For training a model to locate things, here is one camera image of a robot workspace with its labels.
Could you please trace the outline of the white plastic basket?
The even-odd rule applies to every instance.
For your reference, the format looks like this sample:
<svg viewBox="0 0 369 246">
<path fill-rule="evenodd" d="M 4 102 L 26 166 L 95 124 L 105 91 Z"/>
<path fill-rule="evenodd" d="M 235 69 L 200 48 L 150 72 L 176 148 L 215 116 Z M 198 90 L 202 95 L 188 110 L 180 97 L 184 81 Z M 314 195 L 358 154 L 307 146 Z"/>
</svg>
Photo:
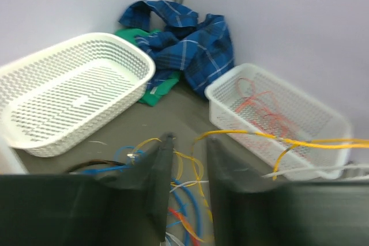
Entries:
<svg viewBox="0 0 369 246">
<path fill-rule="evenodd" d="M 17 153 L 7 145 L 2 137 L 0 151 L 0 172 L 2 175 L 29 173 Z"/>
<path fill-rule="evenodd" d="M 337 111 L 251 63 L 223 74 L 205 96 L 210 122 L 222 130 L 247 130 L 230 136 L 270 166 L 288 145 L 254 132 L 316 143 L 352 136 L 351 124 Z"/>
<path fill-rule="evenodd" d="M 1 67 L 1 135 L 10 147 L 55 157 L 136 103 L 154 61 L 109 33 L 87 33 Z"/>
</svg>

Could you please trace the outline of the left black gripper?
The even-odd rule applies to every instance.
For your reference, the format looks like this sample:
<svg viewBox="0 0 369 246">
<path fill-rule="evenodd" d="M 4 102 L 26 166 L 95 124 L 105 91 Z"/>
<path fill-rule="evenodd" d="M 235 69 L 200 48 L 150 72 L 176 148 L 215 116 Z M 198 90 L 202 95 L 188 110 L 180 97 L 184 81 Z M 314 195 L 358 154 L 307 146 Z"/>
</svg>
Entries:
<svg viewBox="0 0 369 246">
<path fill-rule="evenodd" d="M 1 177 L 2 245 L 159 245 L 174 155 L 165 133 L 132 166 L 85 176 Z M 367 245 L 366 182 L 210 179 L 216 245 Z"/>
</svg>

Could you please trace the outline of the blue plaid cloth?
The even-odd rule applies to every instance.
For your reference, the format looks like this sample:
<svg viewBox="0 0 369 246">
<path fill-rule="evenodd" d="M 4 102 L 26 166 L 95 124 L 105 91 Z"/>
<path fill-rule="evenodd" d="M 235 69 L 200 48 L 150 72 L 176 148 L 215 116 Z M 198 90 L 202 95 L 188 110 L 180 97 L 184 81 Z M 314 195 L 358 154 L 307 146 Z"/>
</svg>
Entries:
<svg viewBox="0 0 369 246">
<path fill-rule="evenodd" d="M 208 13 L 199 22 L 197 12 L 177 2 L 142 0 L 131 4 L 118 22 L 143 32 L 134 41 L 156 66 L 147 91 L 181 73 L 192 90 L 204 97 L 205 88 L 235 65 L 231 35 L 222 15 Z"/>
</svg>

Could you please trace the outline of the middle white plastic basket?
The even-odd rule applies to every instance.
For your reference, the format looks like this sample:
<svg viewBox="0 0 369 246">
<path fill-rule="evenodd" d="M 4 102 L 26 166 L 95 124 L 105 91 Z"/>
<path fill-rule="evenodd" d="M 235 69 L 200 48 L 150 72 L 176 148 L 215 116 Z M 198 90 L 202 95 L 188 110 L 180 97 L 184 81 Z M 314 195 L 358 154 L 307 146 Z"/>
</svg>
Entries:
<svg viewBox="0 0 369 246">
<path fill-rule="evenodd" d="M 87 33 L 1 67 L 1 135 L 10 147 L 55 157 L 136 103 L 154 61 L 109 33 Z"/>
</svg>

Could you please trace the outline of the green cloth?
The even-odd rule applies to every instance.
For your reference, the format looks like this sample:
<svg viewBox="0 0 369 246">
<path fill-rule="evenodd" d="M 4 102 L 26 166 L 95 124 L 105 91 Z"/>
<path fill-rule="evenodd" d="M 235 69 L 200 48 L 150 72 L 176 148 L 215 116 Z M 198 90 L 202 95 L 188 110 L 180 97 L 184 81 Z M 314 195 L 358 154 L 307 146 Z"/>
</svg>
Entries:
<svg viewBox="0 0 369 246">
<path fill-rule="evenodd" d="M 137 36 L 147 37 L 158 32 L 161 32 L 161 30 L 154 29 L 151 32 L 146 32 L 138 28 L 128 28 L 119 29 L 115 31 L 114 35 L 139 47 L 138 42 L 136 42 Z M 148 82 L 146 92 L 138 102 L 154 107 L 180 81 L 180 76 L 181 72 L 177 70 L 158 70 Z"/>
</svg>

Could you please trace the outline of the left white plastic basket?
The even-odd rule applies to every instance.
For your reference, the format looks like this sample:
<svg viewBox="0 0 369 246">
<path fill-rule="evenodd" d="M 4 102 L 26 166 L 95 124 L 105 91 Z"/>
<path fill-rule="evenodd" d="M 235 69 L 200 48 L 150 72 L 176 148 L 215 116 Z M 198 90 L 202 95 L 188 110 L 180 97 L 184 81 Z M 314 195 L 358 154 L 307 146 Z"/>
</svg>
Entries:
<svg viewBox="0 0 369 246">
<path fill-rule="evenodd" d="M 0 172 L 2 175 L 29 173 L 17 153 L 7 145 L 2 137 L 0 151 Z"/>
</svg>

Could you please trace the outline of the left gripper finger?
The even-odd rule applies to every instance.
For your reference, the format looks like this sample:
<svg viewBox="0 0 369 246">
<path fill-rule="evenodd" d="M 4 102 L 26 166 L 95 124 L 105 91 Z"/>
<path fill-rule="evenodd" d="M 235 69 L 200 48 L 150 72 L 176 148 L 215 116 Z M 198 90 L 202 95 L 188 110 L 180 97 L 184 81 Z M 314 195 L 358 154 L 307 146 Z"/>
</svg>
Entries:
<svg viewBox="0 0 369 246">
<path fill-rule="evenodd" d="M 272 220 L 278 185 L 214 137 L 206 139 L 206 158 L 215 244 L 281 245 Z"/>
</svg>

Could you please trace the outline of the right white plastic basket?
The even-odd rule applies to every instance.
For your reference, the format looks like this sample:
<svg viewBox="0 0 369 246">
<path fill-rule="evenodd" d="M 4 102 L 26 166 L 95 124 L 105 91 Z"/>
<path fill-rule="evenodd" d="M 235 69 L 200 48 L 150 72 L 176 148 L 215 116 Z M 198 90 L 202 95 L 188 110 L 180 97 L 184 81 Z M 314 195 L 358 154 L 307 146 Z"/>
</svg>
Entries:
<svg viewBox="0 0 369 246">
<path fill-rule="evenodd" d="M 351 124 L 337 111 L 251 63 L 223 74 L 205 96 L 210 122 L 222 130 L 247 130 L 230 136 L 270 166 L 288 145 L 254 132 L 316 143 L 352 136 Z"/>
</svg>

